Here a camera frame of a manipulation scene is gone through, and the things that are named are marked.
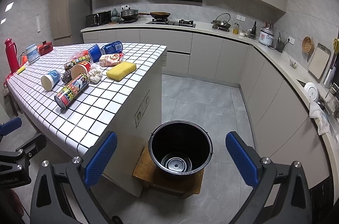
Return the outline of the white blue paper cup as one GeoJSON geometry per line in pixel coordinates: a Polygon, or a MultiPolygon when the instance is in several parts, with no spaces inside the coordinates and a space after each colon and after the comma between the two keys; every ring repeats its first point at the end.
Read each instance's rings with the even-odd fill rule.
{"type": "Polygon", "coordinates": [[[51,91],[57,82],[61,79],[61,74],[56,69],[51,70],[41,77],[42,87],[46,91],[51,91]]]}

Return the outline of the yellow red portrait can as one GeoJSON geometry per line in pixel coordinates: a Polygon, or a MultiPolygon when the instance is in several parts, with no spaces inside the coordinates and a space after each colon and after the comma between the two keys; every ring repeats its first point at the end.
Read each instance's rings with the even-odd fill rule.
{"type": "Polygon", "coordinates": [[[88,87],[88,85],[88,76],[85,73],[80,73],[54,96],[55,102],[61,109],[65,109],[84,89],[88,87]]]}

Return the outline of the white paper ball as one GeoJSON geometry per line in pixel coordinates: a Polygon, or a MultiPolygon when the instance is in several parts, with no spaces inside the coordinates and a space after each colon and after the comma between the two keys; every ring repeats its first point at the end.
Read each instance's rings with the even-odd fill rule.
{"type": "Polygon", "coordinates": [[[102,79],[102,70],[99,66],[93,65],[90,68],[87,76],[89,78],[90,83],[98,84],[102,79]]]}

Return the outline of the red paper cup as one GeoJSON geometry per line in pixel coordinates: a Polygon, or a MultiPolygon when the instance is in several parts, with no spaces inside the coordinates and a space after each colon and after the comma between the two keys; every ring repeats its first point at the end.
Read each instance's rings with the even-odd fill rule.
{"type": "Polygon", "coordinates": [[[81,73],[88,75],[90,69],[91,69],[90,62],[88,61],[80,62],[71,68],[71,78],[75,79],[81,73]]]}

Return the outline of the yellow sponge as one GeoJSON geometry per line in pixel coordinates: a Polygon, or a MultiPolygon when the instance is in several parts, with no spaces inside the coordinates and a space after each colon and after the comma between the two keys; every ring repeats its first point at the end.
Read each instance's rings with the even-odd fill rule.
{"type": "Polygon", "coordinates": [[[134,63],[122,62],[118,65],[115,65],[106,72],[106,75],[109,79],[115,81],[121,81],[124,77],[130,73],[136,71],[137,66],[134,63]]]}

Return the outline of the yellow green drink can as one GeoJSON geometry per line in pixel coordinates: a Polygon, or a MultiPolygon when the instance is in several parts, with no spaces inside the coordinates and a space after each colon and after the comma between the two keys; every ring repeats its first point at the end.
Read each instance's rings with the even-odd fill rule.
{"type": "Polygon", "coordinates": [[[79,64],[81,62],[84,62],[84,61],[87,61],[87,62],[90,62],[91,58],[89,56],[89,54],[86,54],[86,55],[83,55],[83,56],[80,56],[78,58],[75,58],[69,62],[67,62],[65,65],[64,65],[64,69],[66,71],[70,70],[71,68],[73,68],[74,65],[76,64],[79,64]]]}

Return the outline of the pink snack packet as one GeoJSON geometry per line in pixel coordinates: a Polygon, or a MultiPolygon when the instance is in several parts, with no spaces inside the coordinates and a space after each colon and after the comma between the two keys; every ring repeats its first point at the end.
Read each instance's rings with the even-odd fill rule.
{"type": "Polygon", "coordinates": [[[124,53],[105,54],[99,58],[99,65],[101,67],[114,67],[122,63],[124,60],[124,53]]]}

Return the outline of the blue pepsi can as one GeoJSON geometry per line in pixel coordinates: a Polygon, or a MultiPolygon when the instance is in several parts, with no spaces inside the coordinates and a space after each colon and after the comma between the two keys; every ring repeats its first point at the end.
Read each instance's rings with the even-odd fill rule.
{"type": "Polygon", "coordinates": [[[123,45],[119,40],[112,42],[112,43],[109,43],[109,44],[106,44],[101,48],[101,53],[103,55],[119,54],[122,51],[123,51],[123,45]]]}

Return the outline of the clear bag with red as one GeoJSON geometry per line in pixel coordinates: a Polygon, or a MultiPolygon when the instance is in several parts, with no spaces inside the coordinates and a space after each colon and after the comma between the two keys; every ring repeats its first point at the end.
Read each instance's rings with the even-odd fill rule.
{"type": "Polygon", "coordinates": [[[86,54],[89,54],[88,50],[76,51],[72,54],[71,60],[78,58],[80,56],[86,55],[86,54]]]}

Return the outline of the red thermos jug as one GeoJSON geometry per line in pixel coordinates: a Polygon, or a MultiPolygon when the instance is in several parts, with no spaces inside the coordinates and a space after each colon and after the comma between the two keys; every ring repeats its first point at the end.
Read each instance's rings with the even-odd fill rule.
{"type": "Polygon", "coordinates": [[[19,69],[17,59],[17,47],[11,38],[5,40],[5,52],[11,73],[15,73],[19,69]]]}

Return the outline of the beige cutting board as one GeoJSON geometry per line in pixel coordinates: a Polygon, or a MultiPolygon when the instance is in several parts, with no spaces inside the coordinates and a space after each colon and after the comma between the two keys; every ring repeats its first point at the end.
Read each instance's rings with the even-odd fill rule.
{"type": "Polygon", "coordinates": [[[324,45],[318,43],[315,49],[312,60],[308,66],[308,72],[313,76],[313,78],[320,82],[321,78],[325,72],[326,66],[330,60],[331,52],[330,49],[324,45]]]}

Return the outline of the round bamboo basket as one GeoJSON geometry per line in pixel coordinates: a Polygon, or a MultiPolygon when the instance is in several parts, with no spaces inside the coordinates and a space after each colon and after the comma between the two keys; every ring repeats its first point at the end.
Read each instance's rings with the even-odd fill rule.
{"type": "Polygon", "coordinates": [[[306,36],[302,41],[302,51],[305,55],[307,55],[307,61],[309,61],[310,56],[314,51],[314,43],[312,38],[306,36]]]}

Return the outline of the beige refrigerator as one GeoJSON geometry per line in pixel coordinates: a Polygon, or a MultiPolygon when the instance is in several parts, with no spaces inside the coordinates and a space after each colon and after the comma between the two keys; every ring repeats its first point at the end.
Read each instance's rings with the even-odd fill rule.
{"type": "Polygon", "coordinates": [[[54,46],[83,43],[90,0],[49,0],[49,19],[54,46]]]}

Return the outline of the black microwave oven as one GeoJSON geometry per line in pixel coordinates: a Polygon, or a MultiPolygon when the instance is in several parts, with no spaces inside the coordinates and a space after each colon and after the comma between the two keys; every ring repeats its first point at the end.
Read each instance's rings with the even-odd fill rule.
{"type": "Polygon", "coordinates": [[[98,12],[86,16],[87,26],[100,26],[111,22],[111,11],[98,12]]]}

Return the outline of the metal kettle on burner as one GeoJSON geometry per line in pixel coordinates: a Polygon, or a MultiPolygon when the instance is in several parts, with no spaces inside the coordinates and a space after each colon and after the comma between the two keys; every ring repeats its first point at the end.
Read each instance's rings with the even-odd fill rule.
{"type": "Polygon", "coordinates": [[[217,30],[222,30],[225,32],[229,32],[230,28],[230,18],[231,15],[229,13],[222,13],[212,21],[212,28],[217,30]]]}

